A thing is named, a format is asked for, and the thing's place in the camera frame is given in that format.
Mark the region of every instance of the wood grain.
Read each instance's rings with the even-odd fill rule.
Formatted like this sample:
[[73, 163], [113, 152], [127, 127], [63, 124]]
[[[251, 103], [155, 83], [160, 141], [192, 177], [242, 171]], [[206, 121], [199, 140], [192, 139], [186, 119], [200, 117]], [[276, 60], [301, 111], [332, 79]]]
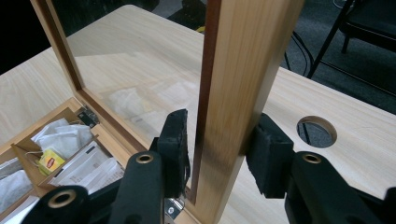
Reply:
[[203, 223], [220, 220], [302, 5], [221, 5], [197, 198], [188, 203]]
[[73, 97], [54, 56], [47, 49], [0, 76], [0, 144]]

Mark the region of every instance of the wooden frame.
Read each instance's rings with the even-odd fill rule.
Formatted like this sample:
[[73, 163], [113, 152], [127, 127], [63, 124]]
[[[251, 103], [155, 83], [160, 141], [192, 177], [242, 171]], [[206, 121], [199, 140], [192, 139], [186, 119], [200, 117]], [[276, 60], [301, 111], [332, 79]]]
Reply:
[[[144, 150], [84, 88], [50, 0], [31, 0], [74, 94], [130, 151]], [[194, 175], [187, 210], [217, 223], [303, 1], [208, 1]]]

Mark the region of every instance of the round cutout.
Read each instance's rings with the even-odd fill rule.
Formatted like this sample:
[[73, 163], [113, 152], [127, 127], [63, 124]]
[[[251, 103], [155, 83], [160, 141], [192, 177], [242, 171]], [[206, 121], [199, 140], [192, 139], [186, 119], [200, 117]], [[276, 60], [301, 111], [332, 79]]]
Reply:
[[308, 116], [300, 119], [297, 134], [311, 147], [330, 147], [337, 140], [337, 131], [326, 119]]
[[49, 200], [49, 207], [51, 208], [60, 208], [66, 206], [73, 202], [76, 199], [76, 192], [72, 189], [67, 189], [61, 192], [58, 192]]

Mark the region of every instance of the wooden table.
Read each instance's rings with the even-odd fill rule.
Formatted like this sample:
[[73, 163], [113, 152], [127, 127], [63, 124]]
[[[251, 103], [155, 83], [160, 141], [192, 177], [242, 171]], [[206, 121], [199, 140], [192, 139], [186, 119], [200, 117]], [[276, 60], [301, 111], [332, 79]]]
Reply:
[[[193, 54], [191, 63], [199, 67], [201, 52]], [[0, 95], [0, 144], [4, 144], [0, 153], [8, 157], [12, 153], [5, 152], [7, 141], [73, 97], [52, 49], [0, 76]], [[353, 187], [383, 198], [386, 189], [396, 185], [396, 116], [283, 68], [279, 68], [263, 112], [293, 140], [295, 151], [323, 155]], [[337, 131], [335, 144], [315, 148], [303, 142], [296, 125], [306, 116], [329, 121]], [[288, 223], [283, 202], [261, 196], [244, 163], [220, 222]]]

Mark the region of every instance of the wooden edge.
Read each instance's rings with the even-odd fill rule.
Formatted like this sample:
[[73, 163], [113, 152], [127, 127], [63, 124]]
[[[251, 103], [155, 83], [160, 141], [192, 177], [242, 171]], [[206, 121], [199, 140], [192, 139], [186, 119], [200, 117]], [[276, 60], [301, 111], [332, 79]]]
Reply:
[[202, 72], [199, 90], [197, 127], [195, 135], [195, 149], [192, 163], [191, 188], [188, 189], [187, 198], [195, 204], [201, 167], [202, 150], [204, 145], [207, 107], [209, 102], [210, 85], [216, 51], [217, 35], [219, 29], [219, 14], [221, 1], [208, 1], [205, 19], [205, 40], [202, 58]]
[[222, 4], [195, 204], [218, 223], [290, 40], [303, 0], [229, 0]]
[[83, 82], [76, 61], [67, 44], [64, 30], [51, 0], [30, 0], [35, 14], [49, 39], [73, 92], [81, 90]]
[[72, 111], [78, 111], [81, 108], [81, 104], [75, 98], [70, 98], [63, 104], [57, 106], [54, 110], [49, 112], [45, 117], [43, 117], [42, 119], [31, 125], [30, 127], [26, 128], [24, 131], [19, 133], [17, 136], [13, 137], [12, 139], [4, 143], [0, 147], [0, 155], [12, 153], [9, 152], [12, 151], [11, 144], [20, 142], [27, 135], [31, 134], [32, 132], [43, 126], [45, 123], [48, 122], [48, 120], [55, 117], [57, 114], [61, 113], [62, 111], [64, 111], [67, 107], [69, 107]]
[[31, 3], [44, 28], [44, 31], [46, 32], [61, 67], [66, 74], [66, 79], [71, 84], [74, 95], [82, 103], [90, 106], [90, 109], [94, 110], [96, 115], [100, 118], [100, 122], [102, 122], [120, 142], [125, 144], [125, 146], [131, 145], [128, 147], [131, 152], [134, 152], [135, 150], [147, 150], [149, 146], [142, 145], [142, 141], [137, 140], [131, 134], [128, 127], [119, 124], [120, 120], [116, 119], [116, 115], [111, 114], [111, 110], [108, 108], [104, 109], [102, 107], [104, 105], [99, 104], [99, 101], [97, 101], [94, 95], [87, 89], [83, 88], [82, 78], [78, 71], [76, 61], [74, 60], [73, 54], [67, 44], [62, 25], [57, 17], [56, 10], [51, 0], [31, 0]]
[[111, 110], [97, 97], [86, 88], [77, 91], [78, 99], [90, 107], [90, 109], [99, 118], [100, 123], [111, 133], [123, 146], [125, 146], [131, 153], [136, 151], [147, 151], [149, 145], [143, 145], [143, 140], [135, 138], [131, 133], [133, 132], [118, 115], [111, 112]]
[[199, 224], [200, 222], [191, 214], [189, 211], [183, 210], [175, 218], [175, 223], [177, 224]]
[[37, 193], [39, 197], [44, 196], [49, 190], [55, 189], [55, 187], [51, 188], [48, 186], [40, 187], [38, 184], [45, 179], [45, 177], [38, 172], [38, 167], [32, 164], [31, 161], [25, 159], [25, 153], [27, 152], [25, 149], [20, 148], [14, 144], [11, 145], [12, 149], [17, 154], [18, 160], [21, 162], [23, 169], [26, 172], [26, 175], [29, 177], [30, 181], [32, 182], [33, 189]]
[[125, 169], [129, 158], [138, 151], [131, 152], [127, 150], [120, 142], [115, 140], [102, 125], [98, 124], [91, 129], [92, 133], [97, 135], [99, 142], [106, 148], [106, 150], [117, 160], [117, 162]]

